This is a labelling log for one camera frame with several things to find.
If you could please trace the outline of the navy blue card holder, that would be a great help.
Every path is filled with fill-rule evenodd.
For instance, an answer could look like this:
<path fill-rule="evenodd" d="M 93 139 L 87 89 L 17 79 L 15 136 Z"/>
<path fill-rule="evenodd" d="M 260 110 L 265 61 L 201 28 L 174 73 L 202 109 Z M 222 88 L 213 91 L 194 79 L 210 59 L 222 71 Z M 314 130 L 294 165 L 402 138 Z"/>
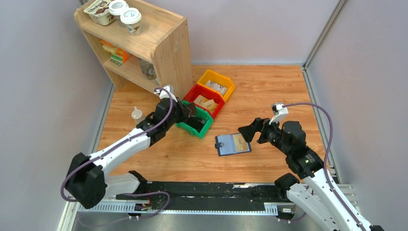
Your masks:
<path fill-rule="evenodd" d="M 227 156 L 233 154 L 239 154 L 235 152 L 233 146 L 232 134 L 215 136 L 215 148 L 217 149 L 218 156 Z"/>

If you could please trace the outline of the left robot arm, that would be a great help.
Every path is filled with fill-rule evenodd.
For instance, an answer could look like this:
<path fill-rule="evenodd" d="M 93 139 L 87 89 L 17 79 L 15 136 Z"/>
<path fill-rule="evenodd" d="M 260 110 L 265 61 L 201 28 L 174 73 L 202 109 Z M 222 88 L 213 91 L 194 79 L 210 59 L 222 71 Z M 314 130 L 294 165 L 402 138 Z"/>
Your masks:
<path fill-rule="evenodd" d="M 120 140 L 90 155 L 75 155 L 60 193 L 68 191 L 73 196 L 71 202 L 79 202 L 86 209 L 119 194 L 129 193 L 137 200 L 144 198 L 147 186 L 134 171 L 119 176 L 110 173 L 134 154 L 161 140 L 175 123 L 185 122 L 196 113 L 193 103 L 183 105 L 178 98 L 161 99 L 155 111 Z"/>

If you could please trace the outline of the yellow VIP card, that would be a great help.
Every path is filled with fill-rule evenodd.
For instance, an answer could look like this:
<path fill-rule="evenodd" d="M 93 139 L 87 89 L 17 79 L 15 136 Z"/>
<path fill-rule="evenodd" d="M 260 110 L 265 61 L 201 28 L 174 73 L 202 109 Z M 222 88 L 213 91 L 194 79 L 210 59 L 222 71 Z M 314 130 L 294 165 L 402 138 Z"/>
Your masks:
<path fill-rule="evenodd" d="M 208 100 L 200 106 L 210 112 L 213 112 L 217 108 L 218 104 L 214 100 Z"/>
<path fill-rule="evenodd" d="M 250 145 L 245 141 L 242 134 L 236 133 L 232 134 L 233 146 L 235 147 L 236 153 L 249 152 Z"/>

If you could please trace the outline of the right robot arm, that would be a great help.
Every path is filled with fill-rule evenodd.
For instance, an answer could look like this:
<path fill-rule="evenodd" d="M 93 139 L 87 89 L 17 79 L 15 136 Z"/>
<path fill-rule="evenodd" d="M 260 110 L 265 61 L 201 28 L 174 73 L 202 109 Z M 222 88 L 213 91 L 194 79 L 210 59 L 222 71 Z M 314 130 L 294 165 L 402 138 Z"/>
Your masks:
<path fill-rule="evenodd" d="M 306 133 L 299 122 L 286 121 L 280 127 L 269 119 L 256 118 L 238 131 L 246 142 L 260 132 L 257 143 L 268 142 L 286 155 L 292 172 L 275 180 L 278 200 L 295 203 L 325 231 L 383 230 L 365 219 L 335 184 L 322 159 L 307 146 Z"/>

